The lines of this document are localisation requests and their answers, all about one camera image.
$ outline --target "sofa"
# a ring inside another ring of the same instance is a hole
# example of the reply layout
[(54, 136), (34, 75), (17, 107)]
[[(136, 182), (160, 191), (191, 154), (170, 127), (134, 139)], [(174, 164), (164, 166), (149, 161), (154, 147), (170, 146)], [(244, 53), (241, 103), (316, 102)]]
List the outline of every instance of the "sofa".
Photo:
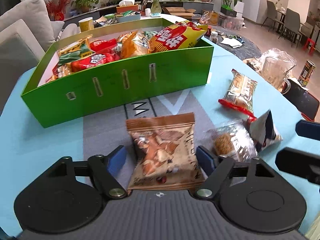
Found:
[(35, 67), (57, 39), (80, 32), (63, 21), (51, 22), (44, 0), (24, 0), (0, 16), (0, 114), (18, 78)]

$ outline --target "crosshair logo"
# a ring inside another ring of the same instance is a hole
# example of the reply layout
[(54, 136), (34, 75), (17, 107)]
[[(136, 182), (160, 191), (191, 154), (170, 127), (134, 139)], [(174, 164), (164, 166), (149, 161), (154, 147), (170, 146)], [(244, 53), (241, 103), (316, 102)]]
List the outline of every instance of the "crosshair logo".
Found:
[(156, 193), (156, 196), (157, 197), (159, 197), (159, 198), (161, 198), (161, 197), (163, 197), (165, 194), (163, 193), (163, 192), (158, 192), (158, 193)]

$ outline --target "metal bolt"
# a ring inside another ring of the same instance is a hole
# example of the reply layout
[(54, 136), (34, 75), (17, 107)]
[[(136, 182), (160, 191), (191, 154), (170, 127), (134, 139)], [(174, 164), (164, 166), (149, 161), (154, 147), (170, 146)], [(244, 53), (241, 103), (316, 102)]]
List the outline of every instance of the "metal bolt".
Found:
[(109, 195), (113, 197), (121, 197), (124, 195), (124, 190), (121, 188), (113, 188), (109, 190)]
[(201, 188), (197, 191), (197, 195), (200, 197), (210, 197), (212, 195), (212, 191), (206, 188)]

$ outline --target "green box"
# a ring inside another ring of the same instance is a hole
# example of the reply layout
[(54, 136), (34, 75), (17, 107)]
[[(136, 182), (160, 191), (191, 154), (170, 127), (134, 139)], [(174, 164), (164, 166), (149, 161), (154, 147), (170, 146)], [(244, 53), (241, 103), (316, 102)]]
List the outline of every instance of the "green box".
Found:
[(57, 41), (48, 49), (30, 77), (21, 97), (43, 127), (70, 121), (115, 106), (204, 85), (213, 46), (199, 40), (196, 47), (123, 59), (57, 79), (38, 87), (58, 49), (84, 38), (150, 30), (172, 25), (163, 18), (114, 24)]

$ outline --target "black can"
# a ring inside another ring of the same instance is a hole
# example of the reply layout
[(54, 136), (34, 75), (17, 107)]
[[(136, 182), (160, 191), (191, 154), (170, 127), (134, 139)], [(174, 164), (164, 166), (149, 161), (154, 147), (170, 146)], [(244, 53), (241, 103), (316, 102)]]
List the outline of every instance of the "black can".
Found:
[(298, 82), (302, 87), (306, 87), (308, 85), (310, 76), (315, 68), (316, 68), (316, 65), (312, 61), (307, 60), (298, 79)]

